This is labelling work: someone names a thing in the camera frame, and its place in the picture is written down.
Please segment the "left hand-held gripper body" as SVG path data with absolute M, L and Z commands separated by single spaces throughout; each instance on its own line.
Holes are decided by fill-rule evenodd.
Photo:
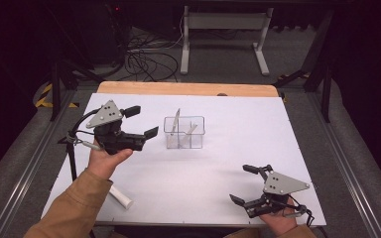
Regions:
M 118 151 L 131 149 L 141 151 L 146 142 L 144 135 L 125 133 L 121 129 L 123 116 L 113 100 L 107 101 L 86 124 L 92 129 L 98 146 L 109 155 Z

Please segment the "person's left hand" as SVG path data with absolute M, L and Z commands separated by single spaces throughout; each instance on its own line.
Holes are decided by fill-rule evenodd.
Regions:
M 109 155 L 104 150 L 91 149 L 86 169 L 102 179 L 110 179 L 116 168 L 132 154 L 131 149 L 118 151 L 114 155 Z

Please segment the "white board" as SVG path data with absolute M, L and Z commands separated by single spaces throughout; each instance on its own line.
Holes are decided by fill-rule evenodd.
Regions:
M 107 197 L 98 224 L 253 226 L 260 221 L 230 199 L 262 194 L 262 178 L 243 166 L 269 165 L 286 176 L 312 180 L 279 97 L 94 93 L 87 107 L 108 100 L 120 108 L 140 106 L 140 114 L 122 124 L 127 133 L 163 127 L 165 118 L 180 114 L 203 117 L 205 134 L 199 149 L 169 149 L 163 133 L 149 140 L 112 177 L 132 206 Z

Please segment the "short white tube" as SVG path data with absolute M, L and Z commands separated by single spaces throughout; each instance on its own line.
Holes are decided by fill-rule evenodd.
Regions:
M 128 210 L 133 205 L 133 200 L 122 193 L 115 185 L 109 189 L 109 193 L 126 209 Z

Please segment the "black metal stand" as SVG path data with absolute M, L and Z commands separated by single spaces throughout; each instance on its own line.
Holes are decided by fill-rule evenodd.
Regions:
M 323 50 L 323 45 L 326 41 L 333 13 L 333 10 L 327 10 L 325 12 L 302 67 L 288 76 L 283 76 L 274 83 L 276 88 L 280 88 L 308 73 L 309 76 L 304 84 L 304 90 L 305 92 L 315 92 L 318 87 L 322 85 L 320 113 L 326 123 L 329 123 L 328 111 L 331 90 L 331 70 L 326 59 L 325 51 Z

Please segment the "black tripod stand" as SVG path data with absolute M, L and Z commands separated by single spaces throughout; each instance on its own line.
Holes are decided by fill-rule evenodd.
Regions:
M 61 84 L 63 84 L 64 88 L 68 91 L 75 91 L 78 87 L 78 80 L 74 75 L 75 71 L 82 74 L 85 78 L 91 79 L 97 83 L 104 81 L 101 76 L 91 72 L 90 70 L 80 66 L 73 61 L 67 59 L 56 61 L 52 66 L 51 73 L 53 103 L 53 112 L 51 117 L 52 121 L 55 121 L 62 111 Z

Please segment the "white metal stand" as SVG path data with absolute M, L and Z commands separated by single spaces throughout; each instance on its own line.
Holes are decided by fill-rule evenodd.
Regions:
M 263 55 L 263 46 L 272 20 L 274 9 L 268 8 L 262 13 L 200 13 L 191 12 L 190 7 L 184 8 L 182 19 L 182 60 L 181 74 L 189 72 L 190 63 L 190 30 L 259 30 L 259 41 L 252 44 L 255 57 L 263 75 L 269 75 L 270 70 Z

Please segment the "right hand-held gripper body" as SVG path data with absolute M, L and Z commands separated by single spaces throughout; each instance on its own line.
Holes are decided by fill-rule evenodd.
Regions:
M 293 213 L 285 214 L 285 217 L 288 218 L 300 217 L 305 213 L 311 214 L 305 205 L 299 203 L 292 205 L 288 202 L 292 193 L 306 190 L 310 187 L 307 182 L 277 172 L 270 172 L 265 179 L 261 197 L 249 202 L 243 202 L 243 208 L 250 218 L 278 213 L 286 208 L 294 210 Z

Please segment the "clear plastic organizer box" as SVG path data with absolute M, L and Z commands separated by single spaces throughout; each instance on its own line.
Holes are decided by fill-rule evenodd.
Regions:
M 175 117 L 164 119 L 164 133 L 166 136 L 166 147 L 168 149 L 201 149 L 205 135 L 204 118 L 202 116 L 180 116 L 179 124 L 174 135 L 171 135 L 173 120 Z M 181 147 L 180 143 L 191 124 L 197 124 L 187 145 Z

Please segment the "aluminium floor rail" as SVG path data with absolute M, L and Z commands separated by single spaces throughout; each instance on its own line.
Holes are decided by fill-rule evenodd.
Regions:
M 11 195 L 6 202 L 2 212 L 0 213 L 0 238 L 3 238 L 11 222 L 14 219 L 16 212 L 18 211 L 25 195 L 27 194 L 30 185 L 34 179 L 34 176 L 37 173 L 37 170 L 43 160 L 43 156 L 49 147 L 51 138 L 53 137 L 55 131 L 57 130 L 61 119 L 64 116 L 64 113 L 69 106 L 71 100 L 74 98 L 75 91 L 68 90 L 60 104 L 60 112 L 57 114 L 54 121 L 49 121 L 44 131 L 39 144 L 36 147 L 32 157 L 28 161 L 23 173 L 20 178 L 15 183 L 14 188 L 11 191 Z
M 311 92 L 307 93 L 307 98 L 310 105 L 314 109 L 315 115 L 324 130 L 327 140 L 330 143 L 331 150 L 334 154 L 334 160 L 341 176 L 347 186 L 347 189 L 352 197 L 352 200 L 360 214 L 360 217 L 366 227 L 370 238 L 381 238 L 381 225 L 370 205 L 368 198 L 365 195 L 364 189 L 359 183 L 354 171 L 349 164 L 347 156 L 336 138 L 333 128 L 330 123 L 326 122 L 321 114 L 320 102 L 318 97 Z

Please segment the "clear pen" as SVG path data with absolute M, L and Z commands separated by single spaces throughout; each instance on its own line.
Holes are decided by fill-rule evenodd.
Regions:
M 171 130 L 171 135 L 174 135 L 176 132 L 177 126 L 179 124 L 179 119 L 180 119 L 180 114 L 181 114 L 181 108 L 179 108 L 176 112 L 175 118 L 173 120 L 173 125 L 172 125 L 172 130 Z

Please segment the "wooden table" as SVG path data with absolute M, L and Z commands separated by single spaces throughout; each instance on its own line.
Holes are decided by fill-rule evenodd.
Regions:
M 144 95 L 279 96 L 278 90 L 273 85 L 139 81 L 104 81 L 99 84 L 97 92 Z

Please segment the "person's right hand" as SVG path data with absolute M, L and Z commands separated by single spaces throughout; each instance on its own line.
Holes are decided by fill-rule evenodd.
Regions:
M 276 236 L 281 236 L 298 226 L 295 217 L 287 217 L 288 214 L 293 212 L 293 208 L 286 207 L 276 213 L 260 215 L 259 218 L 268 225 Z

